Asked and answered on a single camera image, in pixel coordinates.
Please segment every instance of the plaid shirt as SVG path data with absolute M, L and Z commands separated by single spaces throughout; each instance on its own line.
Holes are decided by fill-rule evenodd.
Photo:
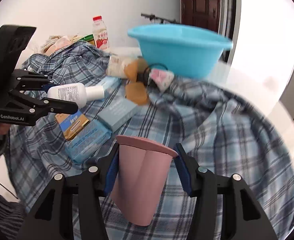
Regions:
M 80 41 L 50 57 L 32 55 L 23 67 L 46 74 L 57 84 L 81 82 L 91 86 L 105 76 L 108 59 L 108 54 Z M 26 94 L 46 96 L 39 91 Z M 122 84 L 105 101 L 88 102 L 80 110 L 92 120 L 115 96 L 124 95 Z M 294 220 L 294 170 L 274 127 L 242 98 L 206 82 L 176 78 L 166 93 L 149 89 L 149 96 L 151 103 L 113 133 L 82 165 L 74 164 L 68 157 L 66 140 L 54 114 L 41 118 L 35 127 L 12 126 L 6 162 L 11 182 L 26 210 L 32 208 L 56 173 L 80 174 L 94 160 L 109 153 L 117 134 L 132 135 L 170 148 L 182 143 L 190 156 L 214 173 L 240 174 L 282 238 Z M 148 227 L 129 223 L 109 197 L 100 200 L 110 240 L 185 239 L 195 202 L 183 192 L 173 162 Z M 220 237 L 221 220 L 222 198 L 218 197 L 216 239 Z M 76 204 L 73 222 L 75 239 L 80 239 Z

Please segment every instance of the blue tissue package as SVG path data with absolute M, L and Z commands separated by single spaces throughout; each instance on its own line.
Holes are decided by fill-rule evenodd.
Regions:
M 140 107 L 137 104 L 124 97 L 118 97 L 108 107 L 99 112 L 97 117 L 112 132 L 115 132 L 139 110 Z
M 105 98 L 108 98 L 120 85 L 120 83 L 120 78 L 106 76 L 97 84 L 97 86 L 102 86 L 104 88 Z
M 83 163 L 111 137 L 111 131 L 98 120 L 92 120 L 75 138 L 67 142 L 70 158 Z

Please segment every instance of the white wall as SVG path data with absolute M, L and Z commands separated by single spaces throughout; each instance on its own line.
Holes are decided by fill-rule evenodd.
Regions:
M 179 21 L 180 0 L 2 0 L 0 26 L 35 26 L 32 41 L 42 44 L 49 35 L 89 34 L 92 17 L 102 15 L 111 46 L 137 46 L 127 30 L 149 23 L 141 12 Z
M 265 85 L 276 100 L 280 98 L 294 68 L 292 0 L 241 0 L 231 67 Z

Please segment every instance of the green object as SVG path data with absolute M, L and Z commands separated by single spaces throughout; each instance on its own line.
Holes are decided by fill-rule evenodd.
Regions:
M 94 40 L 92 34 L 84 36 L 82 39 L 80 39 L 80 41 L 87 41 L 87 42 L 92 41 L 92 40 Z

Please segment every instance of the blue gripper pad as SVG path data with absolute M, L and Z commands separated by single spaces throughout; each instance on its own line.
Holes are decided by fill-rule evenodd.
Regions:
M 112 159 L 109 169 L 106 173 L 105 188 L 104 188 L 105 196 L 107 196 L 114 188 L 114 182 L 116 181 L 118 169 L 119 169 L 119 149 L 114 155 L 114 158 Z
M 187 158 L 188 156 L 186 155 L 180 143 L 175 145 L 174 150 L 178 153 L 178 157 L 174 158 L 174 161 L 175 161 L 176 169 L 178 171 L 180 182 L 183 186 L 183 190 L 188 194 L 188 196 L 190 196 L 191 195 L 191 175 L 188 171 L 186 163 L 183 160 L 182 155 L 184 154 Z

